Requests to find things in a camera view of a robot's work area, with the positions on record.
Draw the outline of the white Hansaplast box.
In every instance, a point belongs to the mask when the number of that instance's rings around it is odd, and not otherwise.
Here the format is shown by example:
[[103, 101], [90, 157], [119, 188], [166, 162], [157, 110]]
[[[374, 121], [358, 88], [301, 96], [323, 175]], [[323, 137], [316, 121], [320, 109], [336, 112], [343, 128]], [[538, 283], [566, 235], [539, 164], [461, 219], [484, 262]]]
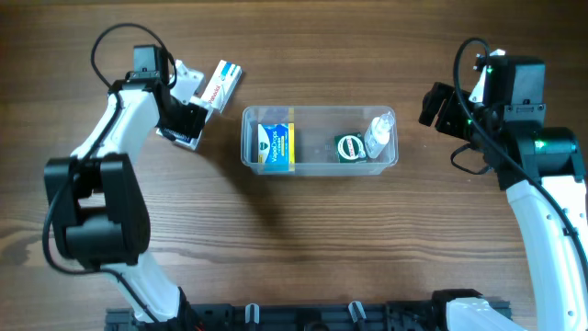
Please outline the white Hansaplast box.
[[199, 138], [186, 136], [185, 134], [182, 134], [182, 133], [179, 133], [176, 131], [172, 131], [169, 129], [158, 128], [156, 130], [156, 133], [159, 136], [169, 140], [173, 144], [180, 146], [182, 148], [195, 151], [198, 147]]

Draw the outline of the white blue Panadol box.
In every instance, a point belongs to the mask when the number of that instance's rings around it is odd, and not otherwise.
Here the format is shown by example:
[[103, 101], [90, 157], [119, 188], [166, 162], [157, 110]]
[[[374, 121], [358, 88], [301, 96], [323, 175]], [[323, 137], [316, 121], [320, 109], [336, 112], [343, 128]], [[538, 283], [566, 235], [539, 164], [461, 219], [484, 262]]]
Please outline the white blue Panadol box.
[[239, 83], [243, 68], [235, 63], [220, 60], [201, 98], [222, 113]]

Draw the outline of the white bottle clear cap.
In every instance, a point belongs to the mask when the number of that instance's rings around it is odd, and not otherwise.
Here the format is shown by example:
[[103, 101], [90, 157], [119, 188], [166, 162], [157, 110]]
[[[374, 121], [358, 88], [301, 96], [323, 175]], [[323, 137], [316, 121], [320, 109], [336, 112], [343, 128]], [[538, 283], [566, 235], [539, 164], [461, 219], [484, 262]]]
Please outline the white bottle clear cap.
[[395, 119], [390, 111], [371, 121], [364, 134], [364, 143], [369, 158], [376, 159], [390, 142], [390, 132], [394, 124]]

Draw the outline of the green square small box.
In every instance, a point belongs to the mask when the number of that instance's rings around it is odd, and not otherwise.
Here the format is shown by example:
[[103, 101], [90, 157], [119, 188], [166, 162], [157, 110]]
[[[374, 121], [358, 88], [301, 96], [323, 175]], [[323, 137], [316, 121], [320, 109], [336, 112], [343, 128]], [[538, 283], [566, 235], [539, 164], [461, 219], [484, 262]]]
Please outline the green square small box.
[[335, 136], [334, 149], [338, 162], [342, 164], [365, 163], [368, 159], [360, 132]]

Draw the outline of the blue yellow VapoDrops box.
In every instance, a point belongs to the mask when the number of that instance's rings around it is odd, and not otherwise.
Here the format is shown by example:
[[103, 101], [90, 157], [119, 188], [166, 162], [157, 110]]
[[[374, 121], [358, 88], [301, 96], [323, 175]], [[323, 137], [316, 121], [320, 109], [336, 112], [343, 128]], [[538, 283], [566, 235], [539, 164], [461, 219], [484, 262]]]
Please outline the blue yellow VapoDrops box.
[[257, 163], [265, 173], [295, 170], [295, 125], [290, 123], [257, 126]]

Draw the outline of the clear plastic container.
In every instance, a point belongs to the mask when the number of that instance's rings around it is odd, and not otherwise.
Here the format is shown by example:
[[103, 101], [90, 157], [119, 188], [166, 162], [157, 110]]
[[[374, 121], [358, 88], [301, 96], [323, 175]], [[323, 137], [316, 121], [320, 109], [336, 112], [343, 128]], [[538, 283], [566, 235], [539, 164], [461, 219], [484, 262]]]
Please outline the clear plastic container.
[[[251, 106], [243, 112], [241, 158], [257, 175], [355, 177], [375, 176], [394, 166], [399, 159], [396, 123], [390, 142], [376, 159], [367, 155], [365, 163], [342, 164], [335, 155], [334, 137], [366, 133], [371, 121], [392, 108], [387, 106]], [[295, 125], [295, 170], [265, 173], [257, 163], [257, 126], [290, 123]]]

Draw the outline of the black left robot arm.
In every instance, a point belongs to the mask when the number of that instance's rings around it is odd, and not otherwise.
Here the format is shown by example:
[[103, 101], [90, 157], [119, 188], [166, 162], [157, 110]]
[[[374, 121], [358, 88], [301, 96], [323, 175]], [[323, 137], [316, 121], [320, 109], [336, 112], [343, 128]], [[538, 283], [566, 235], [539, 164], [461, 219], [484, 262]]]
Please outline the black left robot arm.
[[107, 110], [72, 154], [44, 168], [48, 264], [71, 276], [102, 274], [131, 306], [140, 330], [201, 330], [183, 290], [149, 252], [151, 221], [133, 164], [153, 129], [197, 139], [211, 114], [194, 103], [198, 80], [164, 45], [133, 50], [133, 69], [110, 84]]

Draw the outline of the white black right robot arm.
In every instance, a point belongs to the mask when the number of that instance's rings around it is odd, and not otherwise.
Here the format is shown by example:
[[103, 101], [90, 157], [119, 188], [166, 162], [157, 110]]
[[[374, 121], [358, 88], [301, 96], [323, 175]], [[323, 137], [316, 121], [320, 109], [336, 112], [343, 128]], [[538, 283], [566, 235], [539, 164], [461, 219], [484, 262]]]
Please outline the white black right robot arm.
[[545, 125], [545, 63], [478, 55], [472, 92], [437, 82], [419, 121], [480, 152], [523, 238], [541, 330], [587, 327], [586, 169], [572, 130]]

